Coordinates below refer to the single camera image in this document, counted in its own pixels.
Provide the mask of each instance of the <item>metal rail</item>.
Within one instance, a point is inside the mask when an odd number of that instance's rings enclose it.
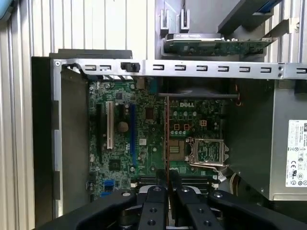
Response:
[[[123,63],[138,66],[127,71]],[[182,61],[182,60],[135,60],[135,59],[66,59],[54,60],[55,66],[64,65],[79,69],[86,75],[107,76],[108,79],[123,76],[167,76],[243,78],[268,80],[307,80],[307,64]]]

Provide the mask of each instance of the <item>blue expansion slot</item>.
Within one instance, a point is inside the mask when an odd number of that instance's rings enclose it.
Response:
[[[135,153],[135,104],[130,105],[130,153],[132,155],[132,164],[136,166],[136,153]]]
[[[257,13],[268,13],[271,11],[271,9],[276,6],[278,3],[280,3],[282,0],[271,0],[265,3],[258,11]]]
[[[114,186],[114,180],[105,180],[104,186]]]
[[[110,194],[111,194],[111,192],[102,192],[100,194],[100,197],[105,197],[105,196],[110,195]]]

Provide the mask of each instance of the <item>dell logo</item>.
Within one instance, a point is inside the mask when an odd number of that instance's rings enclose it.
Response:
[[[183,103],[183,102],[180,102],[180,107],[194,108],[194,103]]]

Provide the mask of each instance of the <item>metal chassis frame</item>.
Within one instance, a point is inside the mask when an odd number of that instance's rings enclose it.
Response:
[[[66,59],[53,60],[55,69],[60,66],[76,67],[86,75],[156,76],[156,77],[207,77],[242,78],[266,80],[305,80],[307,64],[262,63],[227,61],[183,61],[183,60],[135,60],[135,59]],[[138,72],[121,69],[121,62],[138,63]]]
[[[126,72],[121,62],[139,63],[139,72]],[[52,101],[57,102],[58,129],[53,130],[54,171],[59,174],[59,199],[55,200],[55,216],[63,215],[62,177],[62,132],[61,132],[61,70],[70,67],[85,75],[103,75],[107,79],[120,76],[143,77],[207,77],[242,78],[264,80],[307,80],[307,64],[261,63],[261,62],[219,62],[180,60],[135,60],[135,59],[52,59],[51,60]]]

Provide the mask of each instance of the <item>black clamp arm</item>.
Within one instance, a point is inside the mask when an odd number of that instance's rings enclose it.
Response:
[[[190,224],[193,229],[206,229],[210,227],[212,230],[222,230],[216,216],[211,211],[210,207],[201,202],[194,189],[191,187],[182,187],[176,190],[179,202],[183,206],[186,215],[190,219]]]
[[[167,189],[163,186],[151,186],[148,188],[147,198],[143,204],[139,230],[166,229],[168,214]]]
[[[247,204],[237,196],[216,190],[209,194],[210,206],[218,208],[225,215],[235,217],[249,226],[261,226],[263,229],[300,230],[307,225],[288,216],[255,204]]]
[[[119,213],[136,204],[136,195],[127,189],[114,191],[107,199],[100,198],[64,216],[46,223],[37,230],[96,230],[106,229]]]

